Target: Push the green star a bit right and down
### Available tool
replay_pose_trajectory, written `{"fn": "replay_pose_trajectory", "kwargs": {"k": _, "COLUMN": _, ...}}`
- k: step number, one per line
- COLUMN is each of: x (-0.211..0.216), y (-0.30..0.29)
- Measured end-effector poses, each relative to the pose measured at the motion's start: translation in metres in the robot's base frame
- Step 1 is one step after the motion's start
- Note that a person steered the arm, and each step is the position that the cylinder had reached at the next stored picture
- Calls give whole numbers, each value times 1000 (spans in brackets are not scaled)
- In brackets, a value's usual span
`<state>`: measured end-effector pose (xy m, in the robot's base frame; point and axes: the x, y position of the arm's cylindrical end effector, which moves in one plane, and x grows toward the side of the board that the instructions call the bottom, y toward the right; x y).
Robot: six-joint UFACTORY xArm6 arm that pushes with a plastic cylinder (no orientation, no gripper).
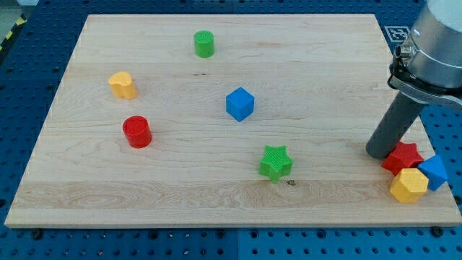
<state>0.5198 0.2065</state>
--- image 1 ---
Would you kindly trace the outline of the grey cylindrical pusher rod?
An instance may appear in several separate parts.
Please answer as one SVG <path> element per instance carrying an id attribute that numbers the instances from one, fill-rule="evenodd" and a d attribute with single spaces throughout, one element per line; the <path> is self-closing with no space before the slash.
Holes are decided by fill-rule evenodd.
<path id="1" fill-rule="evenodd" d="M 423 107 L 423 104 L 399 92 L 366 144 L 368 155 L 380 160 L 387 158 Z"/>

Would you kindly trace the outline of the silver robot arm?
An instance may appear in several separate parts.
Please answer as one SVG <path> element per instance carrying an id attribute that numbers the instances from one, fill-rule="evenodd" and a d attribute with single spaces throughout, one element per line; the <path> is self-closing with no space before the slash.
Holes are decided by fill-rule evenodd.
<path id="1" fill-rule="evenodd" d="M 389 71 L 398 94 L 365 147 L 376 159 L 387 158 L 426 105 L 461 110 L 461 2 L 428 0 Z"/>

